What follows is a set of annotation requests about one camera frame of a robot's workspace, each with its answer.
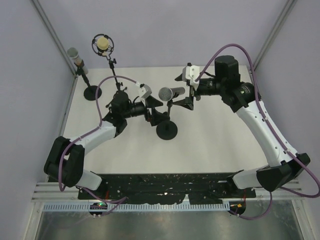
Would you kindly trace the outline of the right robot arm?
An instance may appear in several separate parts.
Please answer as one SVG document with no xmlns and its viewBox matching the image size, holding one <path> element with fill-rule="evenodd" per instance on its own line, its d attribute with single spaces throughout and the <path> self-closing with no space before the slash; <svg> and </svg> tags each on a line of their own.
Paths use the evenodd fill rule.
<svg viewBox="0 0 320 240">
<path fill-rule="evenodd" d="M 241 81 L 239 62 L 231 55 L 222 55 L 214 60 L 214 75 L 201 78 L 199 66 L 188 63 L 175 81 L 183 81 L 189 87 L 189 96 L 176 101 L 175 105 L 193 110 L 194 100 L 202 96 L 219 95 L 222 101 L 242 119 L 259 143 L 267 165 L 240 170 L 227 178 L 226 191 L 238 197 L 244 189 L 262 187 L 273 192 L 296 179 L 304 170 L 298 162 L 307 166 L 311 160 L 306 153 L 298 151 L 288 143 L 265 108 L 259 94 L 255 94 L 252 83 Z"/>
</svg>

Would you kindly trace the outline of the black silver handheld microphone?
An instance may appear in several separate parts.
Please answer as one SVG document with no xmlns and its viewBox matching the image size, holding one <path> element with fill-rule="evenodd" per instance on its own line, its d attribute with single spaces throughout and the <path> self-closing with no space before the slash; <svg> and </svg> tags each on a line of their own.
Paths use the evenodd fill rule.
<svg viewBox="0 0 320 240">
<path fill-rule="evenodd" d="M 186 90 L 184 87 L 162 87 L 158 92 L 158 97 L 164 102 L 168 102 L 180 95 L 185 94 Z"/>
</svg>

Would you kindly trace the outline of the black round-base mic stand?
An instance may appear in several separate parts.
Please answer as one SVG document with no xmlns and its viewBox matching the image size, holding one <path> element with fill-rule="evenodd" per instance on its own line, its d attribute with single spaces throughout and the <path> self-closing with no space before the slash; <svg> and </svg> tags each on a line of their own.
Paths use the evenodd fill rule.
<svg viewBox="0 0 320 240">
<path fill-rule="evenodd" d="M 167 102 L 167 111 L 164 112 L 167 116 L 167 119 L 159 123 L 156 127 L 157 136 L 165 141 L 174 139 L 178 134 L 178 127 L 173 121 L 171 121 L 170 118 L 172 106 L 173 100 L 169 100 Z"/>
</svg>

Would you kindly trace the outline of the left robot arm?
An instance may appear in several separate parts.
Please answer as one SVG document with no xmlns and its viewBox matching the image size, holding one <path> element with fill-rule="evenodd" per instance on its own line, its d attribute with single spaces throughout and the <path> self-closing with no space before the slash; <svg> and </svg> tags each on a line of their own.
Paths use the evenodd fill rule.
<svg viewBox="0 0 320 240">
<path fill-rule="evenodd" d="M 133 102 L 127 93 L 116 92 L 109 103 L 109 111 L 98 127 L 78 137 L 57 137 L 44 165 L 44 173 L 57 180 L 61 187 L 81 187 L 89 189 L 96 199 L 102 199 L 107 193 L 102 177 L 85 170 L 85 156 L 102 143 L 120 135 L 127 126 L 127 119 L 144 116 L 151 126 L 168 120 L 168 116 L 158 112 L 157 107 L 164 104 L 152 96 Z"/>
</svg>

